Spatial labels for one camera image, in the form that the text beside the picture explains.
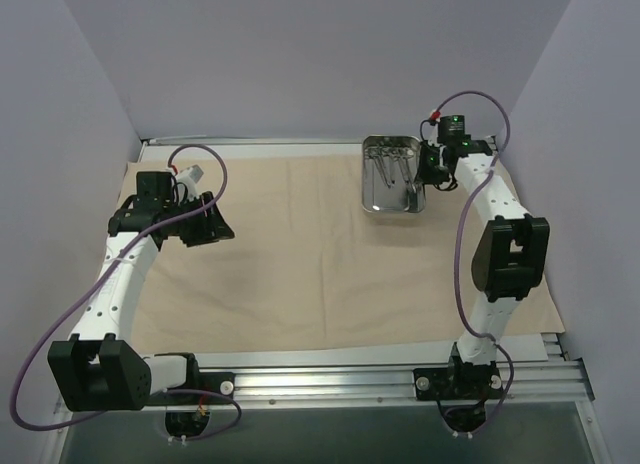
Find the steel surgical forceps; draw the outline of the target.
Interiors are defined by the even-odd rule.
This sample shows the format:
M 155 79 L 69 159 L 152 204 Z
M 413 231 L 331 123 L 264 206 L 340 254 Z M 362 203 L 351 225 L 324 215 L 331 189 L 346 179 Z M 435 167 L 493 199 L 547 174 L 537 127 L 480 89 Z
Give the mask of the steel surgical forceps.
M 403 181 L 407 187 L 412 187 L 414 185 L 414 178 L 409 167 L 409 161 L 413 156 L 414 152 L 411 147 L 396 147 L 392 150 L 392 157 L 396 161 Z

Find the steel instrument tray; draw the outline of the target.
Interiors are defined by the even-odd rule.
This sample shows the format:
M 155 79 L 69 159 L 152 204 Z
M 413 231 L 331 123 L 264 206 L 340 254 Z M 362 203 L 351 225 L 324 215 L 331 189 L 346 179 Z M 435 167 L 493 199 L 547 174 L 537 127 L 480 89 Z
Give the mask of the steel instrument tray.
M 395 184 L 387 188 L 373 161 L 366 156 L 369 147 L 384 147 L 387 149 L 388 157 L 386 163 L 391 168 L 391 173 Z M 411 174 L 414 178 L 414 185 L 407 187 L 403 181 L 400 170 L 394 158 L 392 150 L 396 147 L 411 147 L 414 156 L 409 161 Z M 370 213 L 410 213 L 417 214 L 424 210 L 426 204 L 426 193 L 422 185 L 415 183 L 417 171 L 420 141 L 413 136 L 368 136 L 362 143 L 362 206 Z

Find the steel surgical scissors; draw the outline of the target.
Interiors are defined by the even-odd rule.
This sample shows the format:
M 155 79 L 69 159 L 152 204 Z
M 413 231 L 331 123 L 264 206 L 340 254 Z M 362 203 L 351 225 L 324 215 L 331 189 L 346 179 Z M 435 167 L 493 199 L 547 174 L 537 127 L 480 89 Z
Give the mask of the steel surgical scissors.
M 386 158 L 388 157 L 387 149 L 384 147 L 369 147 L 366 151 L 366 156 L 373 161 L 384 185 L 387 188 L 391 188 L 395 181 L 393 179 L 391 168 L 386 163 Z

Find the beige cloth wrap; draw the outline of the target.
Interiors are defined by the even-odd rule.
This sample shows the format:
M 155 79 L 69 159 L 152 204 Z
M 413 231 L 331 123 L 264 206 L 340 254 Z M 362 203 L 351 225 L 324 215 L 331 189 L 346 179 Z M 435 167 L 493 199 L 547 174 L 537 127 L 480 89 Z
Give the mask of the beige cloth wrap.
M 413 215 L 361 204 L 356 156 L 227 159 L 188 150 L 199 189 L 221 191 L 235 238 L 194 248 L 167 240 L 136 308 L 141 353 L 302 351 L 458 338 L 454 245 L 463 190 L 432 191 Z M 476 212 L 462 240 L 461 292 L 484 229 Z

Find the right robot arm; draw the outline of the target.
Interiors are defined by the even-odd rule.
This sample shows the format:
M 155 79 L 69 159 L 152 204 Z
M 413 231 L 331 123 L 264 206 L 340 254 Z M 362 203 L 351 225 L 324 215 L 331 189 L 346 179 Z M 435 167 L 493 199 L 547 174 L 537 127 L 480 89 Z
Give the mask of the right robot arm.
M 480 384 L 476 367 L 492 365 L 500 340 L 518 304 L 541 284 L 550 225 L 533 216 L 498 173 L 498 153 L 466 132 L 462 115 L 431 113 L 426 123 L 436 139 L 420 143 L 415 181 L 442 191 L 461 188 L 468 198 L 459 218 L 454 245 L 454 298 L 464 332 L 455 343 L 459 362 L 444 372 L 455 396 L 469 395 Z M 484 225 L 471 260 L 477 298 L 470 316 L 461 292 L 462 240 L 467 218 L 477 212 Z

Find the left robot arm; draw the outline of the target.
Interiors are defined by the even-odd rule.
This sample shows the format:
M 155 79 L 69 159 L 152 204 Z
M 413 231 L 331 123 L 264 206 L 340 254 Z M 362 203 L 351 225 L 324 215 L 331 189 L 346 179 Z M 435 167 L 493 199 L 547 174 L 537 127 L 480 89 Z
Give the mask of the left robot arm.
M 200 395 L 194 354 L 142 356 L 130 339 L 146 276 L 167 239 L 195 247 L 235 236 L 213 193 L 198 191 L 203 174 L 198 165 L 180 172 L 140 171 L 134 194 L 109 219 L 98 287 L 69 338 L 52 342 L 47 355 L 69 410 L 140 410 L 165 389 L 179 403 Z

